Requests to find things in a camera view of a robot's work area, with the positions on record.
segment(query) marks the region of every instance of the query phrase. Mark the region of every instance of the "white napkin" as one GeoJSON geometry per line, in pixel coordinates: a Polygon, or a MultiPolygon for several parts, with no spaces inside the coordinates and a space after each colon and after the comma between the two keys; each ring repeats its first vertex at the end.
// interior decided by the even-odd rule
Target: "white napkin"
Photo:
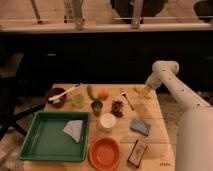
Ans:
{"type": "Polygon", "coordinates": [[[63,132],[70,135],[77,143],[79,143],[81,138],[82,124],[82,120],[69,121],[64,127],[63,132]]]}

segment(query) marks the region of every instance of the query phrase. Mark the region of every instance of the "orange plastic bowl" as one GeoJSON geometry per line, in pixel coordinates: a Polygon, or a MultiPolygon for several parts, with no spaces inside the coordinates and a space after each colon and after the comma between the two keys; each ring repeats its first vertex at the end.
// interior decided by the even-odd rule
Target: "orange plastic bowl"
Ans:
{"type": "Polygon", "coordinates": [[[117,142],[109,137],[95,140],[89,148],[92,166],[100,171],[113,171],[117,168],[120,152],[117,142]]]}

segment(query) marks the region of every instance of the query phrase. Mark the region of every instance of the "spoon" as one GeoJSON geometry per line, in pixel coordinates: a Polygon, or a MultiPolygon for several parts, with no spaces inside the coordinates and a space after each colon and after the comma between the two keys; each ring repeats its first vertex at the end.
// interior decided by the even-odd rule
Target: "spoon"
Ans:
{"type": "Polygon", "coordinates": [[[74,86],[72,86],[71,88],[67,89],[66,91],[64,91],[63,93],[57,94],[55,96],[49,97],[49,101],[55,101],[57,99],[59,99],[60,97],[62,97],[63,95],[81,87],[83,85],[83,83],[79,83],[79,84],[75,84],[74,86]]]}

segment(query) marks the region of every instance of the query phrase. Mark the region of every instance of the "green toy vegetable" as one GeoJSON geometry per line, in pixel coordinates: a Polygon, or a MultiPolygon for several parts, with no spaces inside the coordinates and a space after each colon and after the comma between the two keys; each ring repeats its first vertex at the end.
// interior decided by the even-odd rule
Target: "green toy vegetable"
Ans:
{"type": "Polygon", "coordinates": [[[82,94],[77,94],[71,99],[71,104],[78,109],[83,108],[84,106],[84,96],[82,94]]]}
{"type": "Polygon", "coordinates": [[[92,86],[91,85],[87,86],[87,93],[88,93],[89,97],[92,100],[98,100],[98,98],[93,95],[93,91],[92,91],[92,86]]]}

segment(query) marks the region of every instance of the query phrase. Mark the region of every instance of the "black wall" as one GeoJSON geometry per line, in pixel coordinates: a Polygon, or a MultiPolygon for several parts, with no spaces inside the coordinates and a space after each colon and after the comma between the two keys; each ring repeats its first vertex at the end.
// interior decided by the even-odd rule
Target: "black wall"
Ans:
{"type": "Polygon", "coordinates": [[[144,83],[155,60],[177,60],[178,77],[194,90],[213,90],[213,32],[2,34],[23,52],[20,76],[30,94],[54,82],[144,83]]]}

